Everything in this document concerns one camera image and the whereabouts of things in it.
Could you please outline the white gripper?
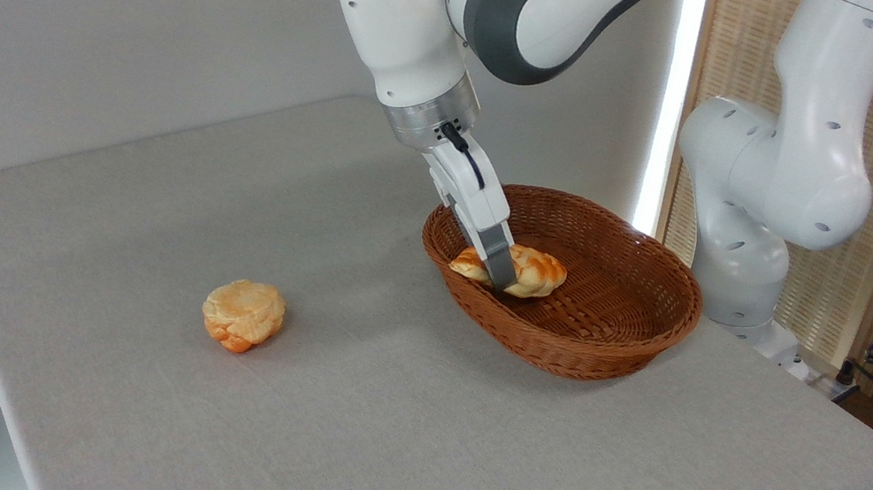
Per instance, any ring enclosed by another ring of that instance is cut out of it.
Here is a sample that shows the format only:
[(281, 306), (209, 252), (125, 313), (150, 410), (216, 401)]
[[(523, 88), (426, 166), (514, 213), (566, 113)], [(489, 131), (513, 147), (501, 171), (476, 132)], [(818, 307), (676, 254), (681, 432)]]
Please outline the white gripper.
[(515, 260), (510, 254), (514, 242), (507, 223), (511, 209), (486, 152), (474, 137), (461, 135), (461, 139), (468, 145), (464, 153), (436, 132), (434, 145), (423, 157), (465, 245), (479, 255), (492, 288), (507, 291), (517, 283)]

